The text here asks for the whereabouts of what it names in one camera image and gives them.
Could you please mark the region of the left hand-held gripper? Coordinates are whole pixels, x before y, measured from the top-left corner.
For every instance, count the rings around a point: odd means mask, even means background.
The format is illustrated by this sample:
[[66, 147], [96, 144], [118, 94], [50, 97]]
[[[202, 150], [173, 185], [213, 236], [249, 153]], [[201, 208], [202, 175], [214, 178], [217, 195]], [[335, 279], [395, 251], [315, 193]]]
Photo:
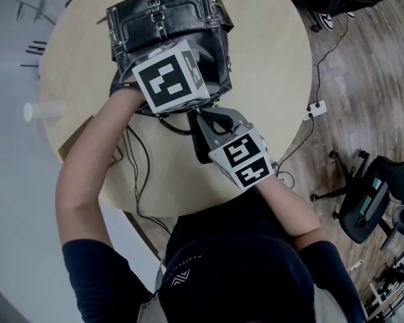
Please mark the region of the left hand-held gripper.
[[214, 62], [214, 58], [202, 46], [182, 40], [152, 51], [146, 61], [132, 68], [154, 114], [191, 108], [222, 94], [218, 83], [205, 84], [198, 67], [201, 61]]

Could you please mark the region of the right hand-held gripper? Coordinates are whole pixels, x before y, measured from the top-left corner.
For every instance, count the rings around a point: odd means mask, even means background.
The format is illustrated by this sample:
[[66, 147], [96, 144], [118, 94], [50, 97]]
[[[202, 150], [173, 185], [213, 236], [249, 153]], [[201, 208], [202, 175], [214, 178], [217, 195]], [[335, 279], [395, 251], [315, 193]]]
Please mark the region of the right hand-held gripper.
[[243, 115], [231, 108], [210, 107], [197, 115], [210, 148], [210, 160], [241, 190], [273, 175], [265, 140]]

